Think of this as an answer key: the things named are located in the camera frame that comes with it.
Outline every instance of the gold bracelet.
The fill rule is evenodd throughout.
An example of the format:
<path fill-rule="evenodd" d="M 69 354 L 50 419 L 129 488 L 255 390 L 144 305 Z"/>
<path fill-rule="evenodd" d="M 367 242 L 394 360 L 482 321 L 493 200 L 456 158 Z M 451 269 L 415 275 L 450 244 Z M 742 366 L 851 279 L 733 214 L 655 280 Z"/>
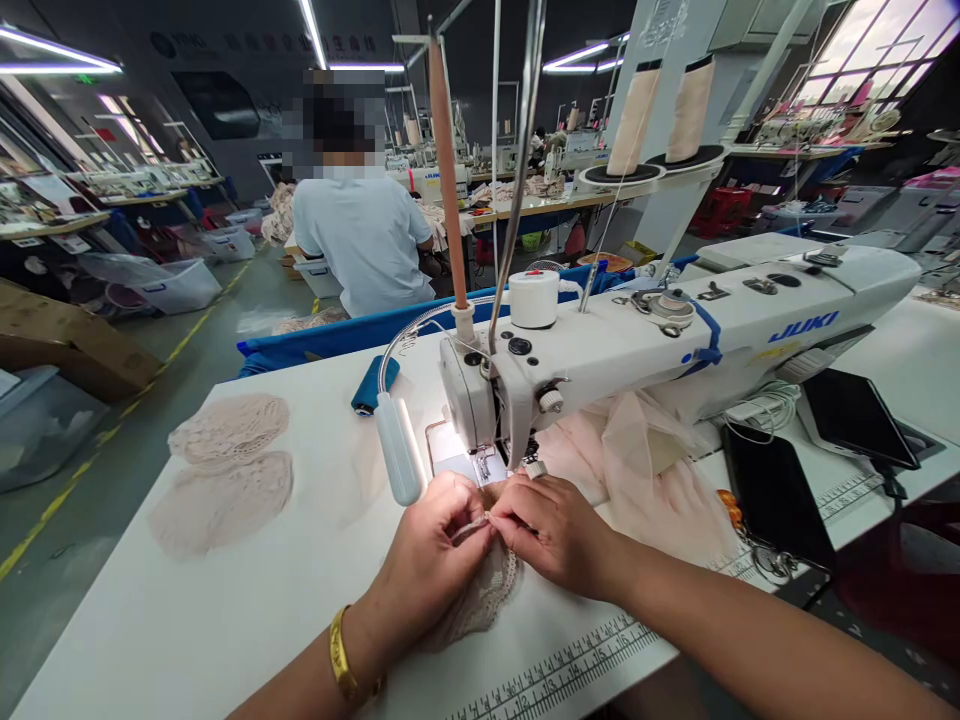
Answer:
<path fill-rule="evenodd" d="M 344 700 L 350 702 L 357 694 L 357 679 L 353 676 L 353 673 L 350 672 L 350 664 L 347 662 L 347 651 L 343 647 L 343 631 L 340 627 L 343 623 L 343 613 L 347 611 L 348 607 L 350 606 L 344 605 L 340 608 L 340 612 L 337 613 L 336 617 L 333 618 L 333 622 L 330 623 L 330 664 L 333 665 L 333 674 L 337 678 L 337 687 L 340 688 L 340 694 L 343 695 Z M 374 683 L 371 693 L 373 697 L 376 697 L 380 693 L 382 685 L 383 678 L 377 678 L 377 682 Z"/>

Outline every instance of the phone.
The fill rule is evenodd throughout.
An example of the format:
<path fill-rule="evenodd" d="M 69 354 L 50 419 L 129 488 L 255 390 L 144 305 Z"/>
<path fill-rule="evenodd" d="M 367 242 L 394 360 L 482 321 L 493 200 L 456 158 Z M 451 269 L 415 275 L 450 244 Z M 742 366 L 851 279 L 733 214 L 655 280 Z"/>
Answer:
<path fill-rule="evenodd" d="M 917 470 L 920 463 L 869 378 L 827 368 L 803 383 L 797 405 L 814 444 Z"/>
<path fill-rule="evenodd" d="M 769 442 L 744 425 L 735 429 L 723 427 L 723 450 L 747 534 L 832 573 L 836 552 L 793 445 L 778 437 Z"/>

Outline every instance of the cardboard box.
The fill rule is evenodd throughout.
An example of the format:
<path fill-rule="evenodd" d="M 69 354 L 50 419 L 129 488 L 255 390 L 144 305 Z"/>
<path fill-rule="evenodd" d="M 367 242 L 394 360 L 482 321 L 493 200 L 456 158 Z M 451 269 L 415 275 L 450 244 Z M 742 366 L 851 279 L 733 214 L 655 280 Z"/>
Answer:
<path fill-rule="evenodd" d="M 0 284 L 0 368 L 55 365 L 103 402 L 136 394 L 161 363 L 131 338 L 83 308 Z"/>

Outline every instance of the juki logo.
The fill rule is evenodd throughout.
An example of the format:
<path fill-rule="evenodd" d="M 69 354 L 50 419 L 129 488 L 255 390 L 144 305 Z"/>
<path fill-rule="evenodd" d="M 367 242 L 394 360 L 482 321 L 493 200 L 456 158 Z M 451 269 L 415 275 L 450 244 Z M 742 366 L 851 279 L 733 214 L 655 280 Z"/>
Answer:
<path fill-rule="evenodd" d="M 793 337 L 794 335 L 802 335 L 803 333 L 810 332 L 811 330 L 819 330 L 820 328 L 827 327 L 837 319 L 837 315 L 839 314 L 840 311 L 836 310 L 832 313 L 827 313 L 826 315 L 818 315 L 816 317 L 807 318 L 806 320 L 802 320 L 798 323 L 791 323 L 790 325 L 787 325 L 787 327 L 781 332 L 778 332 L 776 335 L 771 335 L 767 342 L 777 342 L 778 340 L 783 340 L 784 338 Z"/>

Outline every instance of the right hand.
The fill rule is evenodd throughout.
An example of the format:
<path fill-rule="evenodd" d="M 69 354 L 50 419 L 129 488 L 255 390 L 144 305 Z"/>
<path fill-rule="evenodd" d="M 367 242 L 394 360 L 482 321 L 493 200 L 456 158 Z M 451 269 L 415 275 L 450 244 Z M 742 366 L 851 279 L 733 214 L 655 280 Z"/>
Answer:
<path fill-rule="evenodd" d="M 490 523 L 522 560 L 570 592 L 613 603 L 629 592 L 630 539 L 607 525 L 567 480 L 511 476 Z"/>

